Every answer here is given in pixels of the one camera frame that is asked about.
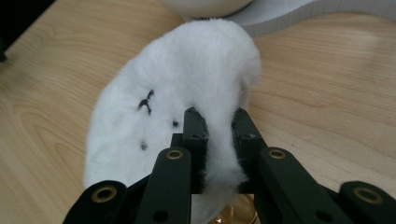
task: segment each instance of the white plush toy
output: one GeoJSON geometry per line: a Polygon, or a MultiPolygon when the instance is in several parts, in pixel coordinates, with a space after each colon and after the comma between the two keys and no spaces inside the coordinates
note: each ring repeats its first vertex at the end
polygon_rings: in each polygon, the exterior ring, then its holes
{"type": "Polygon", "coordinates": [[[248,108],[261,73],[254,42],[231,21],[186,23],[153,41],[99,97],[87,139],[85,186],[103,180],[130,186],[149,175],[172,134],[183,132],[184,111],[195,107],[210,136],[205,192],[192,197],[191,222],[207,223],[247,180],[231,123],[238,107],[248,108]]]}

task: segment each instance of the stuffed animal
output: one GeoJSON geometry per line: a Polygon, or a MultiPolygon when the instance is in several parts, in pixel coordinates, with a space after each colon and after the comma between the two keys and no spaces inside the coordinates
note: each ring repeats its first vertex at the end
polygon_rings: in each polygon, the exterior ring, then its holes
{"type": "Polygon", "coordinates": [[[85,186],[103,180],[130,186],[149,175],[172,134],[183,132],[184,111],[195,107],[210,136],[205,189],[192,196],[191,223],[207,223],[247,181],[231,123],[238,107],[248,109],[261,74],[253,40],[231,21],[185,23],[153,41],[99,96],[87,139],[85,186]]]}

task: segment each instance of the wood grain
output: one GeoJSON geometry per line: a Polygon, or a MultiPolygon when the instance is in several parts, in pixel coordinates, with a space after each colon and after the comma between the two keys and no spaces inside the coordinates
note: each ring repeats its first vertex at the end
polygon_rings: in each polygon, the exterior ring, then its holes
{"type": "MultiPolygon", "coordinates": [[[[99,91],[182,23],[154,0],[58,0],[0,64],[0,218],[61,223],[83,191],[99,91]]],[[[396,197],[396,24],[337,14],[255,39],[250,115],[270,146],[321,184],[374,183],[396,197]]]]}

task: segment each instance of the black object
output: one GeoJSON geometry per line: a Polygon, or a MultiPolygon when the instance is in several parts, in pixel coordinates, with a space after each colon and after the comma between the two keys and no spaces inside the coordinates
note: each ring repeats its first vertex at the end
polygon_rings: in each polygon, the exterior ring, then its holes
{"type": "MultiPolygon", "coordinates": [[[[343,184],[339,193],[322,187],[287,150],[268,147],[243,109],[232,128],[249,176],[239,193],[255,195],[262,223],[396,223],[396,201],[382,189],[360,181],[343,184]]],[[[129,188],[115,181],[91,186],[64,223],[190,223],[191,193],[203,190],[208,137],[205,120],[188,109],[183,133],[173,135],[151,175],[129,188]]]]}

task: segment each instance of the white curved object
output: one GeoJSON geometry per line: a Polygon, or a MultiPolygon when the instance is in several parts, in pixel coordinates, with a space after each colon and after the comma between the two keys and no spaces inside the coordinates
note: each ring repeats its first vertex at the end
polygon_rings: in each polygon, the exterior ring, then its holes
{"type": "Polygon", "coordinates": [[[368,13],[396,21],[396,0],[254,0],[225,19],[238,23],[251,36],[261,36],[314,16],[335,12],[368,13]]]}
{"type": "Polygon", "coordinates": [[[213,18],[230,15],[252,0],[158,0],[179,15],[192,18],[213,18]]]}

